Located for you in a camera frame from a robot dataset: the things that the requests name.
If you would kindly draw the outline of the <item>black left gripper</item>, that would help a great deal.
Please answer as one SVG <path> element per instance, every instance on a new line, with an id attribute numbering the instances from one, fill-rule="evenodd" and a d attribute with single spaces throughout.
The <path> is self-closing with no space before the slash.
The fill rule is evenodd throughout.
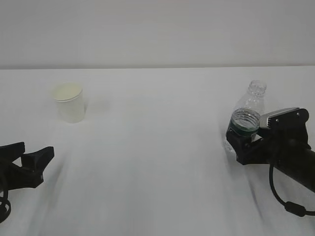
<path id="1" fill-rule="evenodd" d="M 0 147 L 0 190 L 37 188 L 43 180 L 43 171 L 54 158 L 54 147 L 25 153 L 25 143 Z M 22 166 L 13 163 L 21 157 Z"/>

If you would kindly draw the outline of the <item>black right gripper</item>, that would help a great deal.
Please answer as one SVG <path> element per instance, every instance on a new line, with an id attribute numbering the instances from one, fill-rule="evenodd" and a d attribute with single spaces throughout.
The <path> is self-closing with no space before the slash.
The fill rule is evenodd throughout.
<path id="1" fill-rule="evenodd" d="M 251 137 L 239 136 L 229 130 L 226 132 L 226 139 L 236 153 L 236 161 L 242 165 L 269 164 L 274 156 L 293 143 L 309 148 L 308 134 L 302 131 L 267 134 L 253 142 Z"/>

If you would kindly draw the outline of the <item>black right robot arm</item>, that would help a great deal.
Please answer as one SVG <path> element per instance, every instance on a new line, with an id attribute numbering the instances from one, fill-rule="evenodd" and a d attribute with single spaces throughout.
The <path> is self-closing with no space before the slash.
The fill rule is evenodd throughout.
<path id="1" fill-rule="evenodd" d="M 259 129 L 260 139 L 228 131 L 226 138 L 242 165 L 274 164 L 274 167 L 309 190 L 315 190 L 315 152 L 308 144 L 305 127 L 271 131 Z"/>

